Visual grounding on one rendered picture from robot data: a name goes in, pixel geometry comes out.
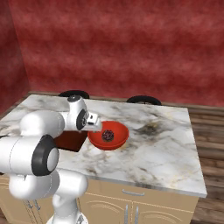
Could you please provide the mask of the beige drawer front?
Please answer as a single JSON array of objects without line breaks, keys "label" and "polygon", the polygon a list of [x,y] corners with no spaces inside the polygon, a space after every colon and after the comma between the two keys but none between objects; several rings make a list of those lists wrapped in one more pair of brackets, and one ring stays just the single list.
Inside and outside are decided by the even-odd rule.
[{"label": "beige drawer front", "polygon": [[[144,196],[132,196],[122,192],[122,189],[134,193],[145,193]],[[88,181],[88,193],[94,193],[102,196],[108,196],[123,200],[133,200],[136,202],[181,209],[193,212],[197,206],[198,197],[178,194],[174,192],[165,192],[160,190],[147,189],[132,185],[120,185],[102,180],[90,179]]]}]

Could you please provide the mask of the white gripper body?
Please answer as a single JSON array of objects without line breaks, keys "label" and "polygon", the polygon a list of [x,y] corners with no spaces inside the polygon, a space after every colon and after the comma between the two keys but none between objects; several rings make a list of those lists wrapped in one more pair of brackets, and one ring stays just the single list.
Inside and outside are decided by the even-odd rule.
[{"label": "white gripper body", "polygon": [[98,120],[96,123],[88,122],[85,126],[86,131],[98,132],[102,130],[102,122]]}]

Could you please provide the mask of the red bowl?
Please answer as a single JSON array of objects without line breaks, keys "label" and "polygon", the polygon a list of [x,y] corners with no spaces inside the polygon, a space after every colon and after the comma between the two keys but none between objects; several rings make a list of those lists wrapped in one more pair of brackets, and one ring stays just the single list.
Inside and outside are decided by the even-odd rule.
[{"label": "red bowl", "polygon": [[[87,137],[92,145],[100,150],[112,151],[120,148],[125,144],[129,138],[128,128],[120,123],[115,121],[105,121],[102,122],[102,130],[98,132],[89,131]],[[104,142],[102,140],[102,132],[104,130],[112,130],[115,134],[114,140],[111,142]]]}]

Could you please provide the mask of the beige cupboard door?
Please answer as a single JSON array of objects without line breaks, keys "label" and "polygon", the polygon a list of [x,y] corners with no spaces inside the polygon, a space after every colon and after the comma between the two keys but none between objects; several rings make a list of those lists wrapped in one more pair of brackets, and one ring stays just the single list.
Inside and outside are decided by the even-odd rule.
[{"label": "beige cupboard door", "polygon": [[125,206],[129,204],[131,223],[132,202],[92,193],[79,198],[80,210],[87,217],[88,224],[124,224]]},{"label": "beige cupboard door", "polygon": [[33,200],[30,209],[25,200],[14,198],[9,191],[9,177],[0,175],[0,208],[10,224],[46,224],[53,216],[52,198],[37,199],[41,207],[38,211]]},{"label": "beige cupboard door", "polygon": [[193,212],[134,202],[132,224],[135,224],[137,206],[138,224],[190,224],[193,217]]}]

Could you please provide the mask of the dark red tray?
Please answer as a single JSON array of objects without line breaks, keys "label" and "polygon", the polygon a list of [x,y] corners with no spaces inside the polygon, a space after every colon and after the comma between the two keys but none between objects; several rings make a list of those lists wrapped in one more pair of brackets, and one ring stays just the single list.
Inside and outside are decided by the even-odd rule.
[{"label": "dark red tray", "polygon": [[54,139],[59,149],[78,152],[84,144],[88,133],[86,131],[64,131]]}]

